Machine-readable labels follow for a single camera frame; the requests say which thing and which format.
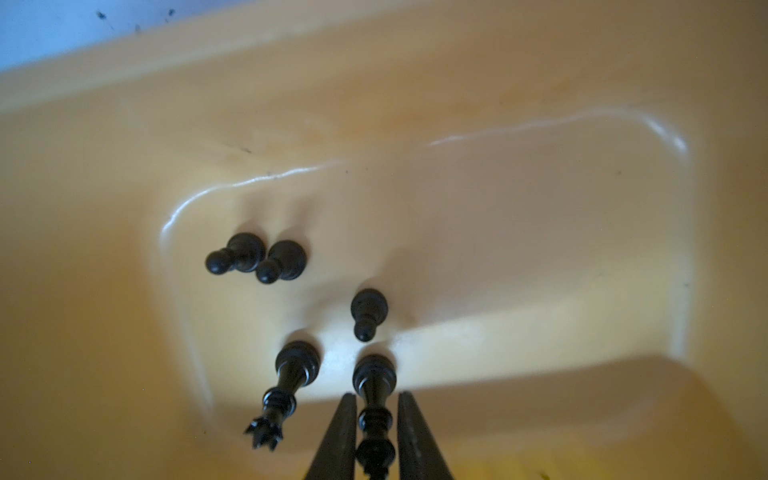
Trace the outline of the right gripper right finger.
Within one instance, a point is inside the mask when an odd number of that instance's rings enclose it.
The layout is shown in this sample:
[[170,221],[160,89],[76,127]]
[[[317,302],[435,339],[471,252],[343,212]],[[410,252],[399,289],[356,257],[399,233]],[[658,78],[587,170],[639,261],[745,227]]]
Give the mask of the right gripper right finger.
[[397,415],[400,478],[453,480],[454,476],[411,392],[399,394]]

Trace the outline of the black chess king piece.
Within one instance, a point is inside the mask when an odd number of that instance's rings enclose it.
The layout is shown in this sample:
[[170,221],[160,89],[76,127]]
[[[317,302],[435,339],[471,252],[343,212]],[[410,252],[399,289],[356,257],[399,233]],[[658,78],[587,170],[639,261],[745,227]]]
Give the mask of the black chess king piece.
[[393,363],[385,356],[363,357],[353,372],[353,387],[363,399],[364,408],[358,418],[363,439],[356,450],[356,459],[369,479],[387,479],[396,450],[388,437],[393,417],[386,407],[394,392],[397,377]]

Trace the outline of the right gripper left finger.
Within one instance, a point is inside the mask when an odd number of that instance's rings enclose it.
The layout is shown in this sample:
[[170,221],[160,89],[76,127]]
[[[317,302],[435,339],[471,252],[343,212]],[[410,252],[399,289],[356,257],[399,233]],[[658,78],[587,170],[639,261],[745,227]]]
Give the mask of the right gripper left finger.
[[345,393],[305,475],[306,480],[352,480],[355,475],[357,401]]

